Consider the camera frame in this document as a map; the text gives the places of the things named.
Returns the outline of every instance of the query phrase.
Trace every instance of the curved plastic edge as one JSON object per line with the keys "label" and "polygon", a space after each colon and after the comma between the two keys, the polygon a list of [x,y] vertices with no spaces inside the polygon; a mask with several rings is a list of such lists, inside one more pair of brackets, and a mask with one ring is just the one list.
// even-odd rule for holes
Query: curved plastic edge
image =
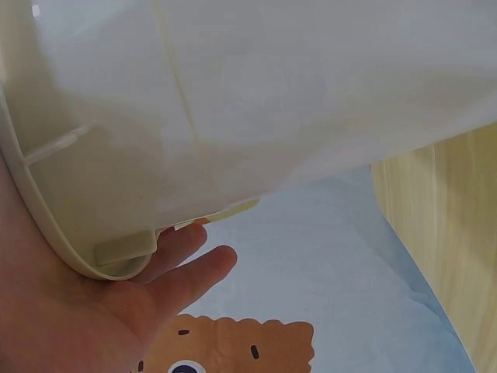
{"label": "curved plastic edge", "polygon": [[242,202],[241,204],[236,204],[234,207],[229,207],[228,209],[224,211],[217,212],[215,214],[210,214],[208,216],[205,216],[203,218],[197,218],[193,220],[188,220],[183,223],[179,223],[175,225],[176,229],[181,229],[185,228],[187,225],[190,225],[192,223],[197,223],[200,225],[207,225],[210,223],[215,223],[216,221],[221,221],[224,219],[231,218],[232,216],[241,214],[242,212],[245,212],[247,210],[250,210],[251,208],[257,206],[259,202],[261,201],[260,198],[257,198],[255,200],[248,200],[247,202]]}
{"label": "curved plastic edge", "polygon": [[148,265],[151,254],[143,256],[143,263],[131,273],[125,276],[110,276],[99,272],[78,255],[55,221],[38,189],[28,164],[26,164],[12,125],[2,87],[0,87],[0,149],[17,189],[38,228],[57,255],[73,270],[96,280],[121,281],[137,276]]}

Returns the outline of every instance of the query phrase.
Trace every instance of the cartoon cookie character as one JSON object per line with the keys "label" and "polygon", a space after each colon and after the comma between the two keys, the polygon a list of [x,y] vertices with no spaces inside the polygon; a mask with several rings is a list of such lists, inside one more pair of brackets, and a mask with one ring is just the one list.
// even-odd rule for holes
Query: cartoon cookie character
{"label": "cartoon cookie character", "polygon": [[254,319],[173,319],[140,367],[145,373],[308,373],[313,327]]}

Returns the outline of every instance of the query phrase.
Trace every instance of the finger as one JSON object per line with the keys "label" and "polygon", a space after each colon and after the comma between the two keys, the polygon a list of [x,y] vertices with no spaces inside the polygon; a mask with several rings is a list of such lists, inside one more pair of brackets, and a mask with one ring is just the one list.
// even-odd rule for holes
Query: finger
{"label": "finger", "polygon": [[223,280],[235,266],[237,256],[229,246],[220,246],[147,285],[161,320],[177,315]]}
{"label": "finger", "polygon": [[144,271],[133,279],[148,284],[190,258],[207,241],[207,232],[201,225],[191,224],[177,232],[167,230],[158,238],[157,252]]}

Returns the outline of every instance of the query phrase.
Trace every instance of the cartoon eye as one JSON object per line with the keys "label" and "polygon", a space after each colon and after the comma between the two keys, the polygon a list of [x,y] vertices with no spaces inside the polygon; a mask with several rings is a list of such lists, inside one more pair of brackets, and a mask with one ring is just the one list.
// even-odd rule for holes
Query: cartoon eye
{"label": "cartoon eye", "polygon": [[257,346],[255,344],[251,345],[250,352],[252,353],[254,360],[259,359],[259,350],[257,350]]}
{"label": "cartoon eye", "polygon": [[205,368],[191,360],[177,361],[168,370],[168,373],[206,373]]}

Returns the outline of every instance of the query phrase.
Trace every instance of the palm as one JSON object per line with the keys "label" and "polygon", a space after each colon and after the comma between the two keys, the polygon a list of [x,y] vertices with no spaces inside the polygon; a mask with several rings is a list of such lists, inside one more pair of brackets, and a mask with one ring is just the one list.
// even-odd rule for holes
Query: palm
{"label": "palm", "polygon": [[197,225],[168,230],[133,281],[86,279],[46,244],[0,158],[0,370],[129,371],[164,322],[235,265],[224,246],[177,268],[205,240]]}

